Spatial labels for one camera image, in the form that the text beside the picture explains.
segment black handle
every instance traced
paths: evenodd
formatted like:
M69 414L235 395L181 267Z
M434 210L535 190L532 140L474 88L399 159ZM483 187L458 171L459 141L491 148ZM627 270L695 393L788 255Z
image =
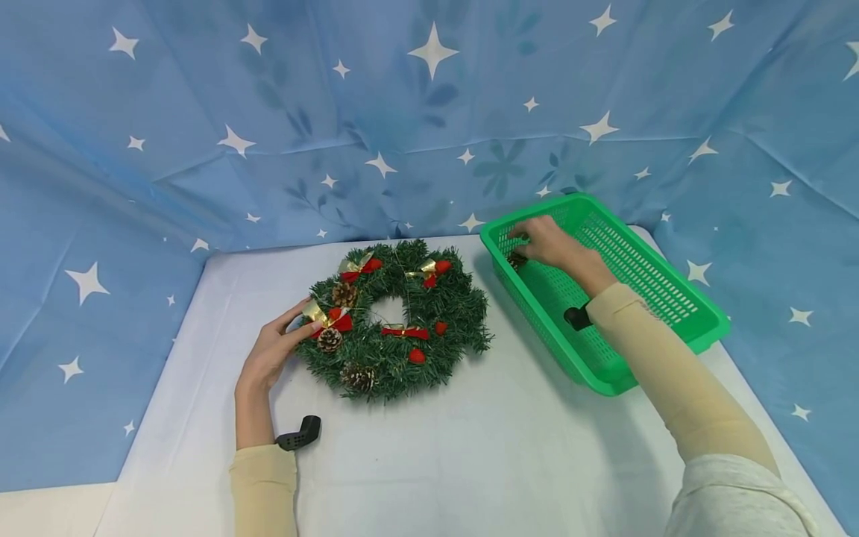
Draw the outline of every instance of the black handle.
M275 443L284 451L295 451L319 438L321 427L322 419L319 416L305 416L298 432L288 432L278 436Z

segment beige arm sleeve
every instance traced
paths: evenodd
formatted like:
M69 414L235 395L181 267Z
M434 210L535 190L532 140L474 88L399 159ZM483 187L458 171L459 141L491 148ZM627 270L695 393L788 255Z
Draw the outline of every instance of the beige arm sleeve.
M276 444L235 452L235 537L295 537L295 455Z
M758 426L635 291L612 285L589 303L588 315L630 365L684 461L706 454L739 455L778 475Z

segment blue fabric backdrop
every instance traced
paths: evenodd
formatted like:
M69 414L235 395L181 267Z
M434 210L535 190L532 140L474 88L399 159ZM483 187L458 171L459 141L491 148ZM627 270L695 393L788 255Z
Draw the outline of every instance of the blue fabric backdrop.
M0 491L116 478L216 249L476 233L582 190L733 317L734 360L859 529L856 4L0 15Z

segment white table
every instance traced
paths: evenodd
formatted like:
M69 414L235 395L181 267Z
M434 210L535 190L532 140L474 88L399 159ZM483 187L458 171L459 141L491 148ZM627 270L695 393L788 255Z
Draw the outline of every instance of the white table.
M492 349L447 386L387 406L342 400L290 362L273 392L276 430L296 430L305 414L323 420L319 441L298 452L302 537L661 535L683 464L641 389L608 399L573 384L477 236L427 242L456 246L489 291ZM209 262L100 537L232 534L232 390L244 357L262 324L361 245ZM722 346L701 359L760 425L825 533L844 534Z

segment artificial pine branch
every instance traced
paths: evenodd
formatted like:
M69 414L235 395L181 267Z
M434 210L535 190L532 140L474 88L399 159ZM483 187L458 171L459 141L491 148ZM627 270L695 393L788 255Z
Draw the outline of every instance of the artificial pine branch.
M466 348L476 352L489 349L492 336L484 323L486 294L472 287L472 276L462 271L462 260L454 248L430 252L426 243L418 239L395 246L378 244L370 249L383 266L361 274L354 283L358 297L349 312L354 326L343 334L343 344L335 352L324 352L313 339L299 346L299 352L317 378L335 390L343 390L347 398L387 401L446 383ZM358 263L367 251L367 248L352 250L347 258ZM423 286L422 278L405 275L417 271L426 259L446 259L452 264L431 289ZM311 288L311 295L324 311L335 307L332 290L340 281L340 275L335 274ZM403 301L404 323L427 328L429 340L381 335L382 324L373 321L370 307L383 298L396 296ZM434 330L437 321L448 324L443 336ZM425 363L409 362L409 353L416 348L426 355ZM375 372L372 389L354 390L345 386L342 371L346 364L371 368Z

